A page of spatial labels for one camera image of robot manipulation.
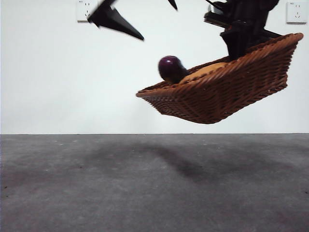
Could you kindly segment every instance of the white wall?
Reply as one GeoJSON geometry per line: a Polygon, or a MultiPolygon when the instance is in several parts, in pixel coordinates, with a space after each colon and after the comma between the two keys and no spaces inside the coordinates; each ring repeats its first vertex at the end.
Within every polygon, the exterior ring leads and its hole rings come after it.
{"type": "Polygon", "coordinates": [[[309,25],[285,23],[286,0],[266,29],[302,32],[287,89],[229,118],[202,125],[160,115],[135,93],[161,81],[157,63],[178,56],[189,68],[227,55],[221,28],[203,22],[204,0],[119,0],[115,7],[141,42],[75,22],[75,0],[1,1],[1,132],[309,132],[309,25]]]}

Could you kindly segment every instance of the wall socket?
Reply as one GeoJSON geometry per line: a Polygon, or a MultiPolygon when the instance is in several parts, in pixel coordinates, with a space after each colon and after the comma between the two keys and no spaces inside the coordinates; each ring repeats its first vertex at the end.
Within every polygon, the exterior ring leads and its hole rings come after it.
{"type": "Polygon", "coordinates": [[[76,20],[77,22],[88,22],[87,18],[97,9],[98,0],[77,0],[76,20]]]}
{"type": "Polygon", "coordinates": [[[286,3],[286,22],[307,23],[308,7],[308,2],[305,1],[288,1],[286,3]]]}

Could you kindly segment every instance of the brown woven basket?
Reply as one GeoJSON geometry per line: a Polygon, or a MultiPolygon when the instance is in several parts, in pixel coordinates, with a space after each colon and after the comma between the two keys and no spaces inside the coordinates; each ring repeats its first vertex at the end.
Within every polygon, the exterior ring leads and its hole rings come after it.
{"type": "Polygon", "coordinates": [[[183,84],[163,81],[139,91],[161,114],[196,123],[211,124],[243,107],[287,87],[287,71],[302,33],[288,34],[249,48],[229,62],[224,57],[191,68],[190,73],[219,62],[228,62],[209,74],[183,84]]]}

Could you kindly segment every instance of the eggplant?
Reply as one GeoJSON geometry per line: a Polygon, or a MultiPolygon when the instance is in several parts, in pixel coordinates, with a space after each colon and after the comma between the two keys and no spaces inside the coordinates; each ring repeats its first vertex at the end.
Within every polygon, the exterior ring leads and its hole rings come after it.
{"type": "Polygon", "coordinates": [[[158,64],[159,73],[163,80],[170,84],[179,83],[189,74],[181,61],[175,56],[163,57],[158,64]]]}

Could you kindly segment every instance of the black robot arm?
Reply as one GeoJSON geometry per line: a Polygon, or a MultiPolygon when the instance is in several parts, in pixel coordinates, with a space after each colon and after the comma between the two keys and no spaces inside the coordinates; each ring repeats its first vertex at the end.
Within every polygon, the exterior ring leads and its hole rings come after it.
{"type": "MultiPolygon", "coordinates": [[[[168,0],[177,10],[175,0],[168,0]]],[[[220,35],[225,41],[230,60],[243,56],[247,48],[280,36],[264,29],[268,13],[279,0],[226,0],[211,2],[217,10],[205,14],[205,22],[224,28],[220,35]]],[[[115,0],[104,0],[90,15],[89,22],[97,27],[103,26],[122,31],[138,39],[144,37],[129,24],[118,11],[111,7],[115,0]]]]}

